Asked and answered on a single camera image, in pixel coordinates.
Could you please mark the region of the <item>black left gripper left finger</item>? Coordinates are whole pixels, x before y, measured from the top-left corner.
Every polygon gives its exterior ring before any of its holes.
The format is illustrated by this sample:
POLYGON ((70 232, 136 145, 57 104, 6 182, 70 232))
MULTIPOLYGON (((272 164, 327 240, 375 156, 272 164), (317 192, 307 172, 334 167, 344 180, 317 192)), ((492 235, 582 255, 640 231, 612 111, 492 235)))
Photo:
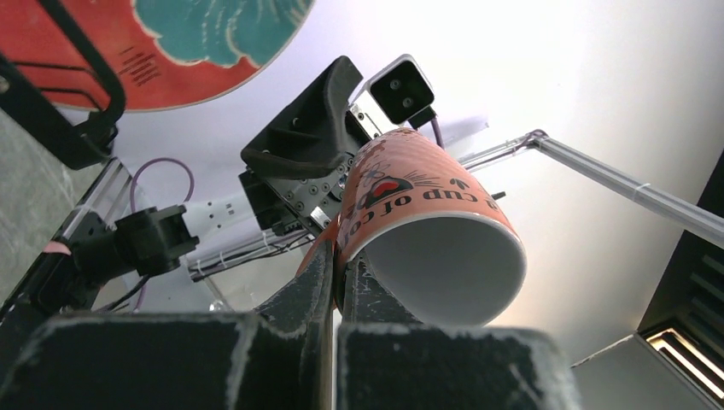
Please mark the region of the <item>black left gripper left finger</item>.
POLYGON ((329 409, 333 243, 242 313, 75 314, 35 331, 4 409, 329 409))

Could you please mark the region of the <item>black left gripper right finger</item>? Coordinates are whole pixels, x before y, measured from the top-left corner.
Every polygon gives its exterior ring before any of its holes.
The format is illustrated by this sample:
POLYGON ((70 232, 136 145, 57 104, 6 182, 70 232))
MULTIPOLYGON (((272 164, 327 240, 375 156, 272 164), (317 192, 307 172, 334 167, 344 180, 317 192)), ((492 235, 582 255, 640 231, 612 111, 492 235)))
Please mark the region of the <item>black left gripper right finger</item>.
POLYGON ((543 332, 424 324, 365 255, 348 262, 338 295, 340 409, 582 407, 567 360, 543 332))

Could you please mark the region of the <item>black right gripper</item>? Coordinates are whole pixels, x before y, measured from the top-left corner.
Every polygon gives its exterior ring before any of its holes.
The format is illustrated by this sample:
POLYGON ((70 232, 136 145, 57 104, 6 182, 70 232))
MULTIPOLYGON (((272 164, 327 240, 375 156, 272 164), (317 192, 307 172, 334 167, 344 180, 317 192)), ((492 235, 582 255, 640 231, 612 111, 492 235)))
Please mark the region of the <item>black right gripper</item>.
POLYGON ((361 80, 347 56, 337 57, 242 149, 250 169, 239 179, 261 230, 317 236, 339 212, 356 153, 385 131, 377 103, 348 109, 361 80))

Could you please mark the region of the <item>small pink mug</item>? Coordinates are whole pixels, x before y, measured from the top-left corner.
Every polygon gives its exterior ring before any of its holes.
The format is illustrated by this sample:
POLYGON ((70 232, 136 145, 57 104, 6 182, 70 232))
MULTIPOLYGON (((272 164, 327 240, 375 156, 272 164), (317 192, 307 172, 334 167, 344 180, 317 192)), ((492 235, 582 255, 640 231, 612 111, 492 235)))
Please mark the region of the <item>small pink mug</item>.
POLYGON ((361 260, 412 319, 480 326, 523 286, 527 256, 477 178, 420 132, 399 128, 354 157, 341 210, 322 234, 331 266, 361 260))

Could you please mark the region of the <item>black wire dish rack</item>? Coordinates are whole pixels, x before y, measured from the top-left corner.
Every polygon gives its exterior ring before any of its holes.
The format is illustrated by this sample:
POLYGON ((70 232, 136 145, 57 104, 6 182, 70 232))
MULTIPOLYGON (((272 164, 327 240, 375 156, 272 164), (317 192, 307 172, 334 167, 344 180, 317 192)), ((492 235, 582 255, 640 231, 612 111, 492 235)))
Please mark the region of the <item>black wire dish rack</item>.
POLYGON ((126 93, 70 4, 1 3, 1 109, 60 162, 80 170, 111 159, 126 93))

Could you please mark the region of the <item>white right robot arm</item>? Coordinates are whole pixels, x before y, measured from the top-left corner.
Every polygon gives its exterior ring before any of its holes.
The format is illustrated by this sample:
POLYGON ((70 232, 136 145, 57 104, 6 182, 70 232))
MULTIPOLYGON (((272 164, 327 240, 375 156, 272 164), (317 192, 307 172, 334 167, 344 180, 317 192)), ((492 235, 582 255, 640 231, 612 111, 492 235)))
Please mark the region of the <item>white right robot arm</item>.
POLYGON ((146 283, 170 272, 201 241, 236 224, 240 204, 279 237, 320 234, 340 209, 341 181, 369 139, 348 104, 362 78, 340 56, 274 117, 242 150, 242 194, 146 208, 85 231, 68 255, 49 258, 48 276, 31 295, 34 305, 48 314, 86 309, 102 285, 123 274, 136 272, 146 283))

